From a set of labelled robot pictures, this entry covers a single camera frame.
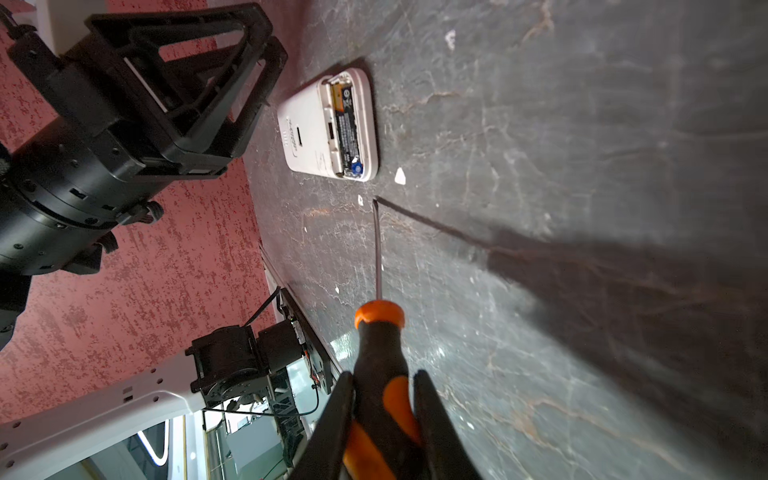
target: white fragment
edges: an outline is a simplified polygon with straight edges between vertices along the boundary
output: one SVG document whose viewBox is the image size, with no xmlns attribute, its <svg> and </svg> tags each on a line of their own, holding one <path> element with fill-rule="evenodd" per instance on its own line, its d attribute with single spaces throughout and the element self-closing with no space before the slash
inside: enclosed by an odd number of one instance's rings
<svg viewBox="0 0 768 480">
<path fill-rule="evenodd" d="M 402 171 L 402 167 L 397 167 L 397 172 L 395 173 L 395 183 L 398 185 L 406 184 L 406 173 Z"/>
<path fill-rule="evenodd" d="M 456 49 L 456 30 L 451 30 L 445 34 L 445 43 L 448 44 L 448 49 L 450 51 Z"/>
</svg>

